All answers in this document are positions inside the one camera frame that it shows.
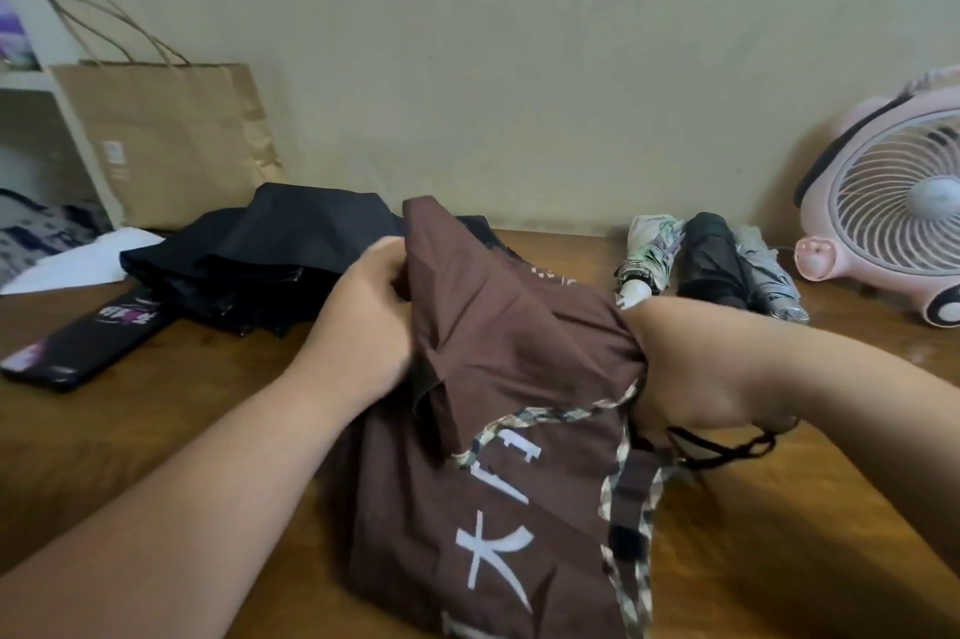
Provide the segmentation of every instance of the white fabric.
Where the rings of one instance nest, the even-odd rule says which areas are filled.
[[[8,282],[0,295],[122,281],[127,273],[120,267],[120,253],[162,241],[161,236],[133,227],[108,232],[90,244],[44,257]]]

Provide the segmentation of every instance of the fan grille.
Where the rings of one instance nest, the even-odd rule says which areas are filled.
[[[913,275],[960,275],[960,214],[919,219],[914,184],[960,178],[960,111],[914,118],[866,143],[833,183],[830,216],[860,257]]]

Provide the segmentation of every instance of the beige wall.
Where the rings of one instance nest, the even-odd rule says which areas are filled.
[[[812,126],[960,61],[958,0],[121,1],[251,63],[294,181],[522,229],[710,209],[780,238]]]

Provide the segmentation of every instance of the pink fan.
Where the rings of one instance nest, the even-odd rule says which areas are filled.
[[[841,121],[797,187],[807,280],[852,277],[906,294],[932,325],[960,325],[960,87],[932,70]]]

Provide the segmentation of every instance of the hand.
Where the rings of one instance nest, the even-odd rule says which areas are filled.
[[[674,297],[649,298],[624,318],[649,362],[632,417],[653,441],[666,427],[792,424],[780,395],[792,356],[815,330]]]
[[[406,375],[410,304],[393,288],[406,265],[402,237],[383,237],[343,273],[284,374],[360,413]]]

